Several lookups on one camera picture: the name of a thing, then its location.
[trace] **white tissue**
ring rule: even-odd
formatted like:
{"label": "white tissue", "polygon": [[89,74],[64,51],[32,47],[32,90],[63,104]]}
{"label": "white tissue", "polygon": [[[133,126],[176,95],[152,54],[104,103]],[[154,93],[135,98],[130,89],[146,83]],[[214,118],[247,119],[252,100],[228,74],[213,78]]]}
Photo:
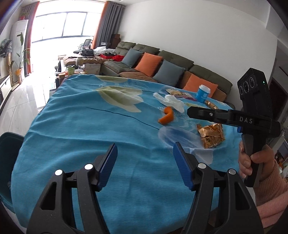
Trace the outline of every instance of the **white tissue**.
{"label": "white tissue", "polygon": [[171,106],[180,113],[184,113],[184,102],[178,100],[173,95],[167,94],[165,97],[162,97],[159,93],[153,93],[153,96],[165,106]]}

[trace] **metal screw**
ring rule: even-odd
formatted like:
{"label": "metal screw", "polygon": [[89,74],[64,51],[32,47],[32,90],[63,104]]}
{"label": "metal screw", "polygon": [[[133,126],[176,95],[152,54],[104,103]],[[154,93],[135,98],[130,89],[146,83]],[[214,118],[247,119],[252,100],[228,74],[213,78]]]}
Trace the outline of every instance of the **metal screw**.
{"label": "metal screw", "polygon": [[59,175],[61,175],[61,174],[62,174],[62,172],[63,172],[63,171],[62,171],[61,169],[59,169],[59,170],[56,170],[56,171],[55,171],[55,175],[58,175],[58,176],[59,176]]}
{"label": "metal screw", "polygon": [[231,174],[231,175],[235,175],[235,174],[236,174],[236,171],[235,171],[234,169],[230,169],[228,172],[229,172],[229,174]]}
{"label": "metal screw", "polygon": [[198,167],[201,169],[205,169],[206,168],[206,164],[205,163],[199,163]]}
{"label": "metal screw", "polygon": [[92,164],[86,164],[85,167],[84,167],[86,170],[90,170],[93,168],[93,165]]}

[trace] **teal chair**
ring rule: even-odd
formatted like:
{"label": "teal chair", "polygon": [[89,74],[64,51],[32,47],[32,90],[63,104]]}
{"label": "teal chair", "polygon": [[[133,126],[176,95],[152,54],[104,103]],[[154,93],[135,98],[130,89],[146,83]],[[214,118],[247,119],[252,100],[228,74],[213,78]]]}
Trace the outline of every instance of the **teal chair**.
{"label": "teal chair", "polygon": [[11,174],[24,137],[6,132],[0,136],[0,199],[14,212],[11,199]]}

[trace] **human hand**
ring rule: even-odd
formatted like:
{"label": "human hand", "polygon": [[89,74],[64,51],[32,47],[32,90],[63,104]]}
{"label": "human hand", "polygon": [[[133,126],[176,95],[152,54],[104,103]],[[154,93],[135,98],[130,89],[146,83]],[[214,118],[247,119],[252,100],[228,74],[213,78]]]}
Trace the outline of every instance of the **human hand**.
{"label": "human hand", "polygon": [[260,176],[260,181],[265,180],[273,171],[274,168],[274,152],[268,146],[264,145],[262,150],[254,153],[251,158],[244,152],[244,144],[241,141],[239,143],[239,157],[238,157],[238,164],[239,164],[239,175],[242,178],[246,178],[252,174],[251,168],[251,160],[254,163],[263,163],[263,169]]}

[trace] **cup lid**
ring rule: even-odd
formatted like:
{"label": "cup lid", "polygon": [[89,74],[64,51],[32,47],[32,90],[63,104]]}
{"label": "cup lid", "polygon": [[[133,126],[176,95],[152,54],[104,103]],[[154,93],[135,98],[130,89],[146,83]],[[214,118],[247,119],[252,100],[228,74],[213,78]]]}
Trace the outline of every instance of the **cup lid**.
{"label": "cup lid", "polygon": [[199,88],[202,89],[206,93],[210,93],[211,92],[211,90],[207,86],[205,86],[203,84],[200,85]]}

